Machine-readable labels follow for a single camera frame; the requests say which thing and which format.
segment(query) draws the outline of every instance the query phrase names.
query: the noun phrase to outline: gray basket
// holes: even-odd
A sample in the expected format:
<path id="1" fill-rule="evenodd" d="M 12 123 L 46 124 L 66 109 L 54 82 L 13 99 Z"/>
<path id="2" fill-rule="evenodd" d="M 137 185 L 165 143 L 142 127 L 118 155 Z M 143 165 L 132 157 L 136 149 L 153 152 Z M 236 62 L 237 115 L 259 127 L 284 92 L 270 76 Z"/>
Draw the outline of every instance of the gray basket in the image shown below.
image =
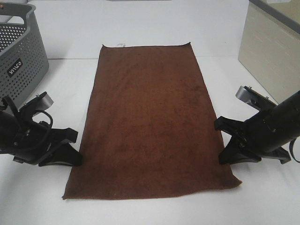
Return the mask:
<path id="1" fill-rule="evenodd" d="M 49 68 L 34 10 L 29 4 L 0 3 L 0 15 L 24 20 L 24 24 L 0 23 L 0 99 L 9 95 L 17 107 Z"/>

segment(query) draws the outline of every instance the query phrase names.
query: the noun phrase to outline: white tabletop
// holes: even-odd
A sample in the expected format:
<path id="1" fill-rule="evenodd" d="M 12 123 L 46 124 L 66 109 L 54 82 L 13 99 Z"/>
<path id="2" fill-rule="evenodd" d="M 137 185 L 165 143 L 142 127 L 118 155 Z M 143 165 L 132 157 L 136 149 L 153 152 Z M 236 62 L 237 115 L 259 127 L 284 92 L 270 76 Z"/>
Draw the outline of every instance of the white tabletop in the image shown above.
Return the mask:
<path id="1" fill-rule="evenodd" d="M 181 45 L 237 55 L 248 0 L 31 1 L 50 59 L 97 59 L 102 44 Z"/>
<path id="2" fill-rule="evenodd" d="M 193 0 L 164 1 L 160 7 L 165 16 L 161 8 L 156 7 L 161 2 L 156 1 L 33 2 L 37 6 L 36 15 L 48 56 L 84 58 L 49 60 L 49 72 L 32 93 L 35 96 L 47 91 L 54 100 L 47 110 L 53 116 L 53 127 L 71 127 L 79 131 L 77 142 L 73 144 L 79 149 L 98 62 L 90 58 L 98 57 L 101 44 L 176 45 L 192 41 L 217 116 L 245 120 L 257 113 L 235 97 L 240 85 L 250 85 L 262 95 L 268 95 L 237 60 L 246 16 L 245 1 L 241 5 L 239 0 L 199 2 L 202 4 Z M 98 10 L 108 6 L 109 9 Z M 145 17 L 135 20 L 139 9 Z M 51 20 L 51 13 L 47 11 L 52 11 L 58 18 Z M 97 19 L 96 12 L 103 12 L 106 16 Z M 83 22 L 76 19 L 81 13 L 86 17 Z M 86 23 L 89 14 L 94 28 Z M 171 22 L 168 15 L 176 21 L 188 19 L 189 23 L 181 23 L 176 30 L 176 23 Z M 122 16 L 133 24 L 118 22 Z M 48 20 L 48 24 L 40 25 L 42 20 Z M 55 25 L 59 21 L 66 25 L 65 29 Z M 57 30 L 46 32 L 46 27 L 57 27 Z M 89 33 L 75 28 L 86 28 Z M 182 29 L 195 30 L 199 38 L 196 34 L 180 34 Z M 93 36 L 95 33 L 100 34 L 99 39 Z M 43 116 L 38 119 L 48 121 Z M 225 134 L 223 137 L 227 144 L 230 137 Z M 300 144 L 297 143 L 295 155 L 300 158 Z M 18 164 L 12 158 L 11 155 L 0 156 L 0 225 L 297 225 L 300 220 L 300 165 L 294 161 L 281 165 L 277 160 L 263 159 L 256 164 L 232 165 L 233 174 L 243 181 L 235 189 L 204 191 L 177 198 L 104 201 L 62 200 L 71 168 Z"/>

